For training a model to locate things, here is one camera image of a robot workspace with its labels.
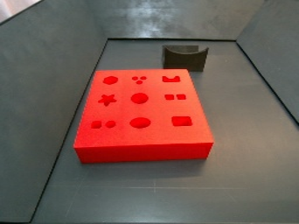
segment small circular hole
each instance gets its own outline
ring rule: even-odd
[[[115,121],[108,121],[106,125],[111,129],[116,126],[116,122]]]

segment black object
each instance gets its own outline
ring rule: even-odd
[[[210,48],[199,52],[198,45],[164,45],[163,68],[186,68],[190,72],[202,72]]]

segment red shape sorter block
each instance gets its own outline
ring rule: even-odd
[[[212,143],[186,69],[96,71],[73,144],[81,163],[207,158]]]

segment gray floor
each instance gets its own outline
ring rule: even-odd
[[[80,164],[83,101],[33,222],[299,221],[299,129],[236,43],[114,40],[98,69],[162,68],[170,44],[210,47],[204,72],[191,74],[215,137],[210,158]]]

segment rectangular hole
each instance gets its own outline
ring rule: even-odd
[[[172,126],[192,126],[192,119],[188,116],[174,116]]]

